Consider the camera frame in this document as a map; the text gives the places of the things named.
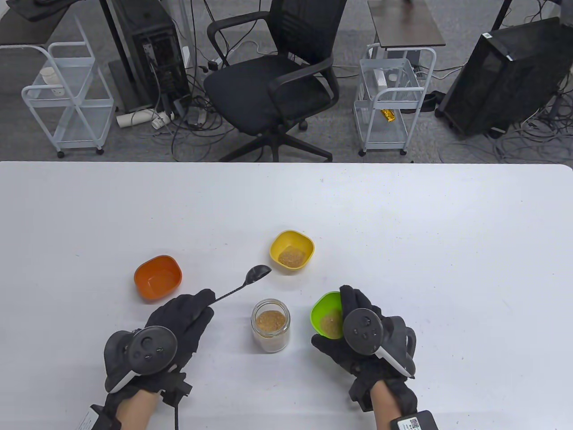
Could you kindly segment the person's right hand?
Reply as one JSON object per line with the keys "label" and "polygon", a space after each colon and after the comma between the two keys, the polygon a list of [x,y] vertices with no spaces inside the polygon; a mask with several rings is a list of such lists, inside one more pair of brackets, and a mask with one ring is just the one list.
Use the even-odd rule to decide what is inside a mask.
{"label": "person's right hand", "polygon": [[384,382],[403,416],[416,413],[417,396],[406,385],[415,374],[414,330],[402,317],[385,317],[359,289],[342,285],[339,292],[342,338],[315,334],[312,345],[354,376],[349,396],[362,411],[374,409],[372,390],[375,383]]}

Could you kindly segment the person's left hand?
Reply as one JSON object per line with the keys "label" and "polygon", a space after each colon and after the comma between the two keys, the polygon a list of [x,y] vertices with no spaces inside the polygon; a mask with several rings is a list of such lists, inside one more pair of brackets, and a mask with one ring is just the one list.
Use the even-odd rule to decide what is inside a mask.
{"label": "person's left hand", "polygon": [[163,396],[175,407],[191,387],[183,368],[198,350],[210,323],[215,293],[182,294],[157,308],[144,328],[115,332],[106,342],[106,407],[116,410],[138,391]]}

